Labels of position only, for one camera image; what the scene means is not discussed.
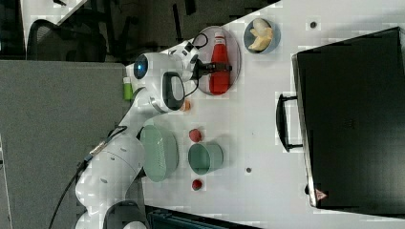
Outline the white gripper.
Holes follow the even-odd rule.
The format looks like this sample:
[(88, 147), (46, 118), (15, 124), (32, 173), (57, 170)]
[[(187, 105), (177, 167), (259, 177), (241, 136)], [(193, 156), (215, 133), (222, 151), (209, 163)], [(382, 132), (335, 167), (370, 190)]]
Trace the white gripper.
[(200, 66), (195, 66), (200, 51), (189, 41), (184, 41), (170, 50), (168, 54), (176, 61), (182, 63), (181, 80), (189, 81), (199, 80), (203, 75), (214, 72), (231, 72), (232, 66), (226, 63), (203, 63)]

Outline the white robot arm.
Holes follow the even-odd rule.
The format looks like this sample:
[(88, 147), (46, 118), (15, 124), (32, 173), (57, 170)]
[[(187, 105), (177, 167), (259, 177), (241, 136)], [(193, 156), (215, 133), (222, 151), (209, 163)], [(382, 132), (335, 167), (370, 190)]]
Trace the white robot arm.
[(226, 73), (226, 61), (200, 60), (200, 48), (188, 41), (171, 52), (147, 52), (127, 67), (142, 84), (115, 129), (84, 159), (75, 195), (85, 212), (75, 229), (147, 229), (146, 218), (127, 192), (144, 168), (145, 145), (138, 133), (146, 121), (177, 111), (184, 104), (183, 84), (211, 73)]

